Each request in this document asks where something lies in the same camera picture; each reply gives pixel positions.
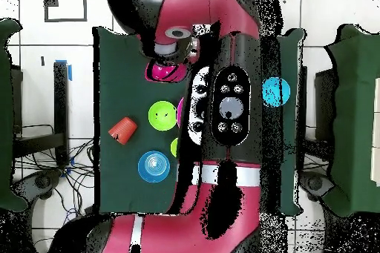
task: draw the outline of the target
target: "dark green table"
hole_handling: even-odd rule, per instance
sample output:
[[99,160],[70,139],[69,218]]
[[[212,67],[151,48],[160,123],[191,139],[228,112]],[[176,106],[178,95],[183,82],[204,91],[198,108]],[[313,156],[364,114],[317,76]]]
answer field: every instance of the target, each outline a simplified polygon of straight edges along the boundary
[[[177,160],[170,151],[178,137],[175,125],[157,131],[148,121],[148,110],[157,101],[175,107],[185,95],[188,79],[180,83],[156,83],[145,79],[148,59],[139,52],[136,36],[117,35],[99,27],[100,52],[100,211],[165,213],[174,196]],[[137,124],[126,145],[108,131],[123,117]],[[140,157],[148,151],[165,154],[169,175],[161,183],[147,183],[138,171]]]

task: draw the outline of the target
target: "blue bowl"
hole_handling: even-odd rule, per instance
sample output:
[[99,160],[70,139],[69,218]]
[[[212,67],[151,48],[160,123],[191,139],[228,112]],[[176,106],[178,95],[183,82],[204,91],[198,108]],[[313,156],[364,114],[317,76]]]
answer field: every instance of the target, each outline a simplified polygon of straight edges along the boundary
[[163,153],[149,151],[141,156],[137,170],[147,183],[160,183],[170,172],[170,162]]
[[[280,83],[282,87],[282,102],[280,93]],[[290,98],[290,86],[285,79],[270,77],[263,83],[263,103],[265,106],[280,107]]]

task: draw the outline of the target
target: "white tile floor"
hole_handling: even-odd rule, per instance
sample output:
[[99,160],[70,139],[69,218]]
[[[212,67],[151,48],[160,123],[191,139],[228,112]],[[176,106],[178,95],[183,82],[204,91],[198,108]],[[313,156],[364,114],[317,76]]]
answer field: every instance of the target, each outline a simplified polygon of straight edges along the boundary
[[[49,7],[50,15],[69,18],[82,15],[78,0],[72,5]],[[365,30],[376,33],[380,30],[379,0],[280,0],[284,17],[285,33],[288,29],[302,27],[307,31],[304,48],[304,65],[308,67],[307,80],[307,125],[315,126],[315,73],[332,67],[329,56],[322,48],[335,40],[336,30],[343,23],[360,24]],[[106,0],[87,0],[87,22],[46,23],[43,0],[0,0],[0,18],[18,19],[22,24],[20,34],[10,38],[8,50],[13,63],[21,65],[23,82],[23,122],[25,125],[53,124],[53,72],[55,60],[67,60],[73,68],[73,80],[69,81],[70,143],[71,148],[87,142],[94,135],[93,119],[93,26],[104,26],[123,33],[113,20]],[[41,56],[45,59],[42,66]],[[28,128],[25,136],[49,133],[49,128]],[[314,137],[314,130],[307,129],[307,136]],[[36,155],[46,160],[44,154]],[[15,179],[29,174],[23,158],[23,169],[17,170]],[[76,159],[77,163],[90,165],[85,151]],[[93,186],[92,177],[86,177],[86,186]],[[65,178],[58,188],[64,197],[67,210],[73,208],[73,192]],[[92,188],[81,188],[83,207],[94,201]],[[310,202],[305,192],[299,191],[302,215],[288,218],[289,253],[318,253],[324,239],[324,218],[321,206]],[[67,213],[61,198],[54,192],[46,200],[39,200],[33,216],[33,239],[40,253],[46,253],[55,231],[62,226]]]

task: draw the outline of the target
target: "gray button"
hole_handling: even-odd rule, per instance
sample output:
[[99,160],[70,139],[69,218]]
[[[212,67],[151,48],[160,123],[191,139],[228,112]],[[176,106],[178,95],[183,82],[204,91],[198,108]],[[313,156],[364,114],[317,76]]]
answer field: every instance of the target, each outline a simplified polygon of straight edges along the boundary
[[226,97],[220,103],[219,112],[223,118],[237,119],[243,113],[243,103],[236,97]]
[[223,85],[221,88],[220,88],[220,91],[222,93],[228,93],[229,92],[229,87],[227,85]]
[[235,93],[243,93],[243,86],[236,85],[234,87],[234,91],[235,91]]
[[225,132],[227,130],[227,124],[225,122],[221,122],[217,125],[217,129],[220,132]]
[[227,79],[229,80],[229,82],[236,82],[238,78],[236,77],[235,73],[231,73],[229,74],[229,77]]
[[231,127],[232,131],[234,131],[235,133],[239,133],[241,130],[243,130],[243,127],[241,126],[240,123],[232,123],[232,127]]

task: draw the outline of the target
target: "pink ring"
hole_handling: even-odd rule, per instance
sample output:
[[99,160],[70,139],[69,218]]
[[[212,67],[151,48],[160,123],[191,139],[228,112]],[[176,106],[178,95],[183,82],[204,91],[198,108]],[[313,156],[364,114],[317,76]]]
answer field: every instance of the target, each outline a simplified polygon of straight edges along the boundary
[[180,103],[178,104],[178,107],[177,107],[177,124],[178,124],[178,128],[181,125],[182,105],[183,105],[183,97],[182,97],[182,99],[181,99],[181,101],[180,101]]

